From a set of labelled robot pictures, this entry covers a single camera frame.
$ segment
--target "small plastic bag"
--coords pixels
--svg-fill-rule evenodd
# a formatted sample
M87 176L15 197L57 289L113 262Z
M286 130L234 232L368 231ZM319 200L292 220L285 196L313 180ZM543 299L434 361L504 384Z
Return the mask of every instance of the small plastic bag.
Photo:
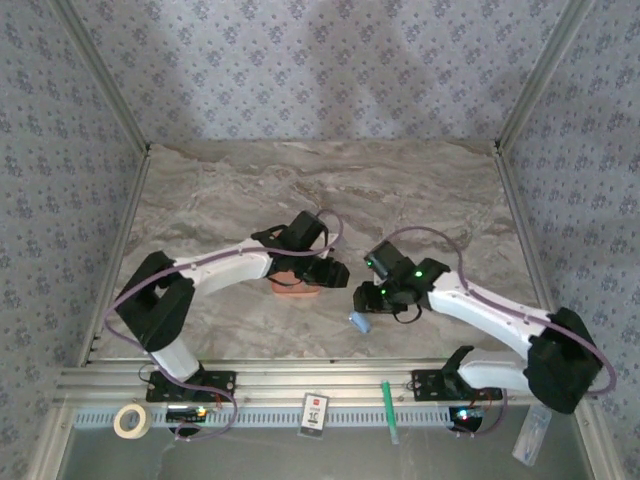
M513 456L528 467L533 466L538 458L538 452L551 422L551 410L544 405L532 405L529 407L527 417L524 419L520 435L513 447Z

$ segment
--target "blue object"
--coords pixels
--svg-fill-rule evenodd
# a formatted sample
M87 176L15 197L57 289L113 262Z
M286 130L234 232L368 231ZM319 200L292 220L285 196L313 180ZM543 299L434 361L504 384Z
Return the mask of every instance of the blue object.
M351 312L349 314L349 321L362 333L369 333L371 331L369 320L359 312Z

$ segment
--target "marble tabletop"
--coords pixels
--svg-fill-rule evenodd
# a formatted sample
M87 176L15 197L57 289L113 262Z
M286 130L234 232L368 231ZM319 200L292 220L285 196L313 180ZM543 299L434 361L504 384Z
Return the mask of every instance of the marble tabletop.
M536 304L490 147L437 141L221 142L193 155L154 145L116 292L153 251L173 258L207 253L289 223L301 210L331 208L345 223L333 255L349 267L349 286L295 299L275 296L267 280L258 280L196 296L183 335L199 358L445 358L460 345L501 349L483 332L428 311L411 325L370 315L369 334L348 321L354 289L371 279L362 257L408 225L436 228L458 242L470 280ZM336 227L329 217L327 224ZM432 235L407 233L394 243L416 263L432 257L456 265L455 254ZM117 316L113 323L127 331ZM94 348L94 359L141 355L108 332Z

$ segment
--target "floral wallpaper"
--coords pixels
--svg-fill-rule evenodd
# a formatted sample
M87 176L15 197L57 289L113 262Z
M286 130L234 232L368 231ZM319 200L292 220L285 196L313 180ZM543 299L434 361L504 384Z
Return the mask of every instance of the floral wallpaper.
M4 0L0 18L0 478L18 480L140 156L44 0Z
M604 399L640 478L640 4L596 3L511 161L559 303L583 315L618 372Z
M565 0L76 0L149 141L496 138Z

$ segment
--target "green marker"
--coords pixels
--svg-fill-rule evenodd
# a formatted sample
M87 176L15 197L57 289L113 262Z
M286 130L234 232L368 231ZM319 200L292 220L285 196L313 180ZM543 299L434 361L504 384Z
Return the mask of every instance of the green marker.
M382 382L382 396L384 397L384 408L387 410L387 423L389 424L389 433L391 433L391 444L400 445L398 427L396 426L396 412L393 410L393 399L391 398L391 386L386 380Z

